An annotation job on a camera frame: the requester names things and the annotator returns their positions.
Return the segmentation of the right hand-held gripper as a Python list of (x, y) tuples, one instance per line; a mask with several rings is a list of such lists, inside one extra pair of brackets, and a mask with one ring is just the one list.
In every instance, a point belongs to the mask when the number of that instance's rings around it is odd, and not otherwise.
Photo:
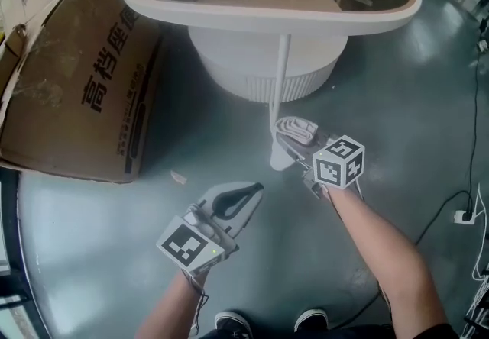
[(318, 127), (311, 143), (305, 144), (275, 133), (273, 169), (285, 170), (294, 163), (302, 165), (315, 194), (321, 186), (347, 189), (364, 173), (365, 146), (347, 135), (327, 134)]

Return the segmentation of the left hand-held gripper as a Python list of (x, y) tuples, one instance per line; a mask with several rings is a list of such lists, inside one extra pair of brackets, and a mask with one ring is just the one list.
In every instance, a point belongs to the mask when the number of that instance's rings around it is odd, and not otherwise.
[(183, 216), (167, 226), (157, 246), (180, 269), (198, 276), (238, 250), (235, 237), (261, 203), (259, 182), (227, 182), (211, 187)]

